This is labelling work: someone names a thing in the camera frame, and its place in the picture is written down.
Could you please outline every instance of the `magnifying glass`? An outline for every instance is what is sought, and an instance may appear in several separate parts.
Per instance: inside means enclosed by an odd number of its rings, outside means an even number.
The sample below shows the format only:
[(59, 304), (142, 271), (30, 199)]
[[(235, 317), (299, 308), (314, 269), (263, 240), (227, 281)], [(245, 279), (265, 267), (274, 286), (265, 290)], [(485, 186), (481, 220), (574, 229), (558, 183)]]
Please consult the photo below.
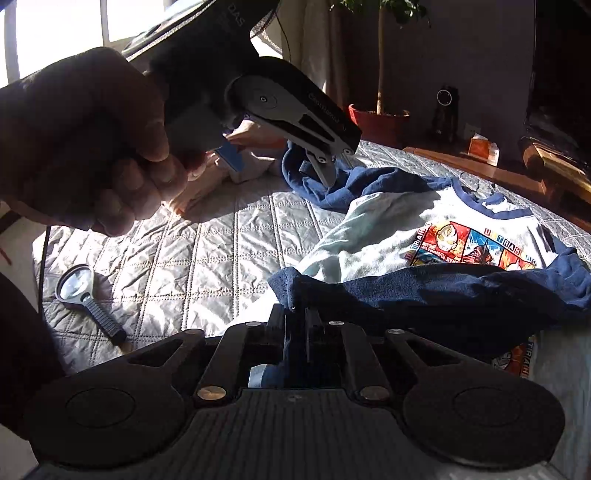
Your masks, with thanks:
[(70, 308), (84, 308), (111, 343), (121, 345), (127, 333), (95, 302), (92, 296), (94, 280), (95, 273), (89, 265), (76, 265), (61, 276), (56, 286), (56, 297)]

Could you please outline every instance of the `blue collar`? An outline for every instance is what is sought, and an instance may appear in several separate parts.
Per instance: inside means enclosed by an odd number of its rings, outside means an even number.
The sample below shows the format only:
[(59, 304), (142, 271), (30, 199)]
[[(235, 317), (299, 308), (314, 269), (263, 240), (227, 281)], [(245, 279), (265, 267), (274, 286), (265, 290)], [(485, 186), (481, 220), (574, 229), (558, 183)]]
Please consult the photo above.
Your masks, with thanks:
[(496, 220), (510, 220), (513, 218), (520, 218), (531, 216), (533, 213), (529, 208), (519, 208), (515, 210), (507, 210), (504, 212), (493, 212), (492, 210), (486, 208), (482, 203), (489, 203), (489, 204), (497, 204), (500, 203), (505, 199), (500, 193), (495, 193), (494, 195), (488, 197), (487, 199), (482, 199), (479, 201), (475, 201), (469, 193), (466, 193), (462, 188), (462, 184), (460, 179), (455, 177), (452, 179), (452, 186), (453, 190), (456, 192), (458, 198), (463, 201), (466, 205), (468, 205), (472, 210), (476, 210), (477, 212), (486, 215), (489, 218), (494, 218)]

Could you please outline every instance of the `magnifying glass handle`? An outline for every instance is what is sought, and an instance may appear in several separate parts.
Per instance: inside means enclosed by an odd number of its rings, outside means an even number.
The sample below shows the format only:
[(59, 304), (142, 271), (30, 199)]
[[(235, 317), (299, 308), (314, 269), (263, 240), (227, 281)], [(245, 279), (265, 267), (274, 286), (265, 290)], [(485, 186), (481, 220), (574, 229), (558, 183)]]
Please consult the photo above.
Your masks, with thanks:
[(82, 305), (86, 307), (92, 319), (96, 322), (102, 332), (111, 340), (113, 345), (121, 345), (127, 338), (127, 333), (121, 326), (113, 320), (113, 317), (105, 312), (102, 307), (95, 302), (94, 298), (87, 295), (82, 300)]

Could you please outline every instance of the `rivet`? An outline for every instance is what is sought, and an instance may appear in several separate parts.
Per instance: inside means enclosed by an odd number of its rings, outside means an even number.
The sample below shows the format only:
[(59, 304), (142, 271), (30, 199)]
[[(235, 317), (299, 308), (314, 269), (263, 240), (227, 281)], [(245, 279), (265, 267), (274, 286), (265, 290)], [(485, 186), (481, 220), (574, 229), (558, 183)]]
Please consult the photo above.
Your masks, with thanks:
[(200, 388), (197, 392), (197, 396), (202, 400), (221, 400), (226, 396), (226, 390), (216, 385), (210, 385), (208, 387)]
[(369, 401), (382, 401), (390, 397), (390, 392), (387, 388), (380, 387), (379, 385), (371, 385), (364, 387), (359, 392), (361, 398)]

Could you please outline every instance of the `quilted mattress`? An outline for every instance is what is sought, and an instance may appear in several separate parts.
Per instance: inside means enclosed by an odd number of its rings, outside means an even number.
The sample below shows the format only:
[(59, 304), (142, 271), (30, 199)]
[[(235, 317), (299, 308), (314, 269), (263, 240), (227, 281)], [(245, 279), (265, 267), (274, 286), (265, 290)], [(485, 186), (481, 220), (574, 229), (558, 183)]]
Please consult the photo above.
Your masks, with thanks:
[[(512, 203), (530, 207), (552, 234), (576, 247), (587, 263), (591, 260), (589, 234), (489, 181), (368, 142), (362, 142), (347, 160), (351, 165), (397, 166), (422, 175), (457, 176), (479, 197), (501, 192)], [(162, 207), (120, 238), (67, 227), (51, 230), (43, 305), (70, 372), (121, 354), (86, 315), (56, 300), (56, 283), (70, 267), (87, 263), (95, 269), (95, 297), (124, 327), (135, 348), (187, 328), (219, 335), (266, 291), (271, 274), (296, 265), (344, 216), (311, 205), (283, 179), (265, 175), (239, 185), (222, 184), (186, 217)], [(39, 238), (34, 244), (37, 274), (42, 248), (43, 238)], [(533, 379), (555, 393), (567, 411), (567, 433), (555, 463), (569, 478), (583, 478), (591, 448), (588, 427), (570, 432), (568, 427), (591, 423), (587, 405), (591, 354), (587, 352), (591, 352), (588, 327), (544, 332), (534, 367)], [(568, 372), (577, 374), (569, 378)]]

